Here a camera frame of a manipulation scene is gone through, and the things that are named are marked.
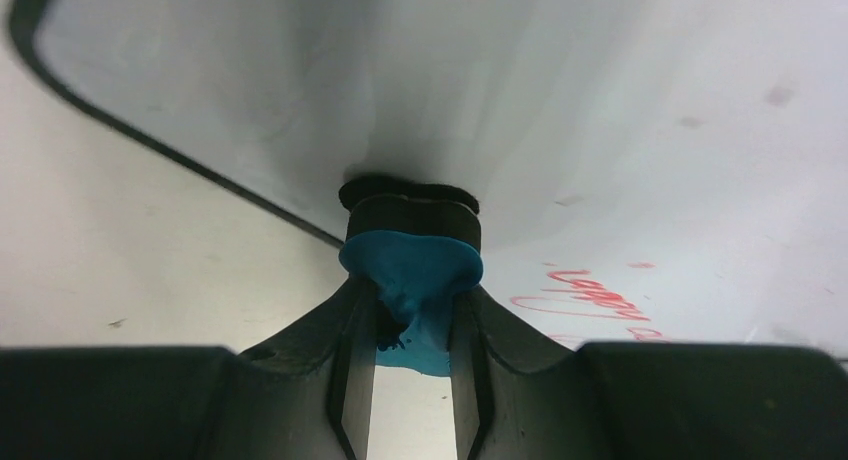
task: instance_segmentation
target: stain on surface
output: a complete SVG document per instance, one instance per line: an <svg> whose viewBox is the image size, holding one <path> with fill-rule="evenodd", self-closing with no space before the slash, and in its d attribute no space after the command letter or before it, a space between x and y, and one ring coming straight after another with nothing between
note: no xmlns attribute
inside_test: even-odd
<svg viewBox="0 0 848 460"><path fill-rule="evenodd" d="M785 85L775 85L769 90L763 101L774 107L785 107L795 98L795 90Z"/></svg>
<svg viewBox="0 0 848 460"><path fill-rule="evenodd" d="M583 197L581 197L580 195L569 195L569 196L567 196L567 197L565 197L561 200L557 200L554 203L556 203L557 205L563 206L563 207L570 207L571 205L574 205L576 203L580 203L583 200L585 200L585 199Z"/></svg>
<svg viewBox="0 0 848 460"><path fill-rule="evenodd" d="M680 125L681 127L690 128L692 130L697 130L701 128L704 123L706 122L697 117L680 117L680 119L677 120L678 125Z"/></svg>

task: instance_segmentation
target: black border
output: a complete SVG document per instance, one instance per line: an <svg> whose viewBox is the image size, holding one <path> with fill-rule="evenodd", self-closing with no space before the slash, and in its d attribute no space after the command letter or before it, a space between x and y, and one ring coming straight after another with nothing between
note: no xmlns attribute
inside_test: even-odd
<svg viewBox="0 0 848 460"><path fill-rule="evenodd" d="M342 240L336 238L330 233L318 228L288 210L277 206L266 198L242 187L238 183L224 177L214 170L201 165L164 143L140 132L139 130L136 130L132 126L113 117L109 113L97 108L93 104L73 93L71 89L63 84L41 61L33 45L35 33L38 30L41 19L47 11L49 3L50 0L13 0L12 7L9 10L6 20L7 35L11 39L12 45L15 47L18 56L45 86L55 92L66 102L73 105L84 115L107 125L113 130L122 133L145 147L167 157L169 160L176 162L198 175L205 177L207 180L218 184L225 190L228 190L257 207L280 217L327 245L336 248L341 247L343 243Z"/></svg>

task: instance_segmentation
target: beige surface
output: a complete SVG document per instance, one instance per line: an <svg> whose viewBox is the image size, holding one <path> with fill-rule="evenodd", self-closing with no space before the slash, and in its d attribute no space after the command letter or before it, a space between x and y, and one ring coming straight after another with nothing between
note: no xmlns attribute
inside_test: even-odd
<svg viewBox="0 0 848 460"><path fill-rule="evenodd" d="M343 280L332 248L82 117L5 39L0 92L0 346L242 349ZM455 457L447 380L378 369L373 407L369 458Z"/></svg>

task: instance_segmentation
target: blue object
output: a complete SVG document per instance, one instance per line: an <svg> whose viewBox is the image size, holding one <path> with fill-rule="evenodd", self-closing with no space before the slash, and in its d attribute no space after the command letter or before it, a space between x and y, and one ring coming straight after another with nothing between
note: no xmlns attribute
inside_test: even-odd
<svg viewBox="0 0 848 460"><path fill-rule="evenodd" d="M392 317L409 325L399 346L377 351L377 364L450 376L453 297L480 283L480 253L453 238L375 230L348 239L339 261L351 275L373 280Z"/></svg>

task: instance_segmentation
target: whiteboard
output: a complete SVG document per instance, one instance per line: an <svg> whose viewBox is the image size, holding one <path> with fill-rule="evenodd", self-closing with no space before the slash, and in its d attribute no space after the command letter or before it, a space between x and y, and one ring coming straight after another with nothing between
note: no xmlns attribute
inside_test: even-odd
<svg viewBox="0 0 848 460"><path fill-rule="evenodd" d="M845 32L848 0L50 0L33 48L331 236L353 174L467 189L487 290L565 345L848 356Z"/></svg>

